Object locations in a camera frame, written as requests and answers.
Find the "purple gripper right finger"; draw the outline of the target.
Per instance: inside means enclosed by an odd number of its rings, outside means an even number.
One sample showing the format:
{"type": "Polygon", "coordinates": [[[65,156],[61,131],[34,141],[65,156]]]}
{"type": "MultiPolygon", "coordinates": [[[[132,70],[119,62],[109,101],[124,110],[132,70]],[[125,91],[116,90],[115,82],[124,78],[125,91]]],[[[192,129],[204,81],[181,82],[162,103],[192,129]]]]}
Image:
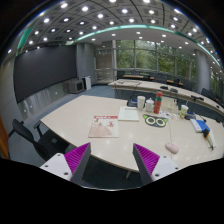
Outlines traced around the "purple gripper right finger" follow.
{"type": "Polygon", "coordinates": [[[168,156],[159,156],[136,143],[133,144],[133,155],[143,185],[147,185],[179,170],[178,165],[168,156]]]}

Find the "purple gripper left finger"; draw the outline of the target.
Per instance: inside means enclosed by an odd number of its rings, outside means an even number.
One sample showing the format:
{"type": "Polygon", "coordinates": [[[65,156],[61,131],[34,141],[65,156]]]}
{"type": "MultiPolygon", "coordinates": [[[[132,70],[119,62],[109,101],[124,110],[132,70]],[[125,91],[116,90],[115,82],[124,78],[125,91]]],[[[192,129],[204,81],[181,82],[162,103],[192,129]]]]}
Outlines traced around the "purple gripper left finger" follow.
{"type": "Polygon", "coordinates": [[[41,169],[80,185],[90,153],[91,144],[86,143],[66,154],[56,153],[41,169]]]}

